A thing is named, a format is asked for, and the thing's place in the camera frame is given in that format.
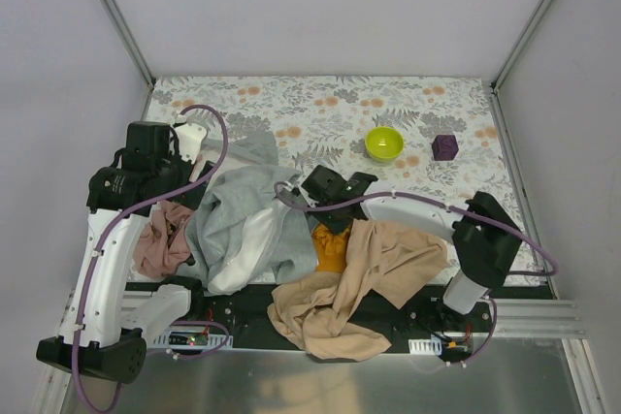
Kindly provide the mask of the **orange cloth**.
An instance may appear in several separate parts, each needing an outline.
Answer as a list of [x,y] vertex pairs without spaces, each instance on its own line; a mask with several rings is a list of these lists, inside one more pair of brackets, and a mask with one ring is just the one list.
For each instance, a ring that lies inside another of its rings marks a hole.
[[316,271],[342,273],[346,267],[346,249],[351,228],[347,227],[339,234],[333,234],[325,225],[319,224],[311,237],[317,253]]

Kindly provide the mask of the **pink cloth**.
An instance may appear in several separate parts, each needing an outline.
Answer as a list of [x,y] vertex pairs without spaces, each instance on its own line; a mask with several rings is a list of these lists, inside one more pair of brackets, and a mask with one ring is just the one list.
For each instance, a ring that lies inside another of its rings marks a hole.
[[151,211],[133,252],[139,274],[151,279],[173,275],[191,255],[185,228],[194,211],[181,204],[161,201]]

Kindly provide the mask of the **grey sweatshirt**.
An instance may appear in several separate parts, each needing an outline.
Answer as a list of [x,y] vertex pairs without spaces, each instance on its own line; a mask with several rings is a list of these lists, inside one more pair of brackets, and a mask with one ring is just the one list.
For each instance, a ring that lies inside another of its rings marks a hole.
[[275,192],[277,182],[293,182],[300,175],[278,164],[271,132],[230,143],[185,227],[190,259],[177,275],[200,280],[212,295],[232,295],[262,279],[282,284],[314,272],[314,224]]

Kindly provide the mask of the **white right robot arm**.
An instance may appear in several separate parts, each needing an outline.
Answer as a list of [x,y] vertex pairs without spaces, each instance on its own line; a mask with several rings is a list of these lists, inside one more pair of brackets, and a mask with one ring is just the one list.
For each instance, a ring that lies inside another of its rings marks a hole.
[[395,222],[452,244],[459,271],[441,303],[461,315],[470,313],[487,292],[505,283],[523,242],[517,225],[485,192],[453,205],[401,190],[370,174],[356,172],[345,179],[323,166],[307,176],[301,189],[313,202],[309,213],[333,229],[353,219]]

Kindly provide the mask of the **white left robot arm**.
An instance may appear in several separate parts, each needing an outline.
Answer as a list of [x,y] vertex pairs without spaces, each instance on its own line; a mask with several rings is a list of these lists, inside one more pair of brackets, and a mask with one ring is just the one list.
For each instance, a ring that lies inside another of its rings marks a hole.
[[165,278],[127,316],[121,314],[126,281],[139,236],[168,194],[197,207],[207,188],[197,178],[211,163],[199,161],[206,130],[192,123],[138,121],[111,165],[89,181],[87,241],[82,267],[56,336],[39,342],[36,358],[49,366],[122,384],[133,382],[148,347],[181,318],[204,310],[199,279]]

